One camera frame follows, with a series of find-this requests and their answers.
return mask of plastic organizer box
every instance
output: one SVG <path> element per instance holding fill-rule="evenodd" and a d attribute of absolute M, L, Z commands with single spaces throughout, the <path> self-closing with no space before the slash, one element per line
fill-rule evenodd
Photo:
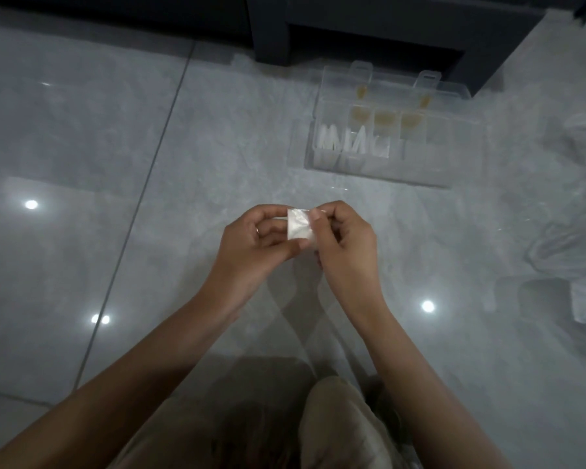
<path fill-rule="evenodd" d="M 374 72 L 368 62 L 324 68 L 306 167 L 449 188 L 482 173 L 484 127 L 465 86 Z"/>

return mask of forearm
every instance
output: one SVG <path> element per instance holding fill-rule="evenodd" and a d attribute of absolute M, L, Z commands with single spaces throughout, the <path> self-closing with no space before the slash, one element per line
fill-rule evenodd
<path fill-rule="evenodd" d="M 232 320 L 204 293 L 0 450 L 0 469 L 103 468 Z"/>
<path fill-rule="evenodd" d="M 348 309 L 426 468 L 507 468 L 382 300 Z"/>

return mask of white packet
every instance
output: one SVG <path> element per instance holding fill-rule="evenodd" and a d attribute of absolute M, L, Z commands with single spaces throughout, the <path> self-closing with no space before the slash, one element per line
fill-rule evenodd
<path fill-rule="evenodd" d="M 287 212 L 287 238 L 308 239 L 315 244 L 315 235 L 306 209 L 289 209 Z"/>

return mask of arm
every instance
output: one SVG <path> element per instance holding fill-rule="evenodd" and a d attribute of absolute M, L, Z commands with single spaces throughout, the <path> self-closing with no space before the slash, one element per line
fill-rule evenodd
<path fill-rule="evenodd" d="M 320 209 L 311 211 L 311 226 L 330 288 L 363 338 L 424 466 L 510 467 L 391 314 L 371 226 L 343 202 Z"/>
<path fill-rule="evenodd" d="M 286 206 L 256 206 L 226 227 L 191 301 L 100 375 L 0 450 L 4 468 L 105 468 L 211 347 L 280 263 L 309 243 L 286 240 Z"/>

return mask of tile floor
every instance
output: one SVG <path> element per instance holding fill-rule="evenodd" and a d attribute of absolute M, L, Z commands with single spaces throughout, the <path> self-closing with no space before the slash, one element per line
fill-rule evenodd
<path fill-rule="evenodd" d="M 242 211 L 344 199 L 375 227 L 393 312 L 516 467 L 586 467 L 586 324 L 568 282 L 525 261 L 586 185 L 560 129 L 586 112 L 586 27 L 545 20 L 473 100 L 487 175 L 450 191 L 299 167 L 319 80 L 238 47 L 0 9 L 0 445 L 191 297 Z M 179 392 L 287 405 L 326 368 L 374 374 L 303 258 Z"/>

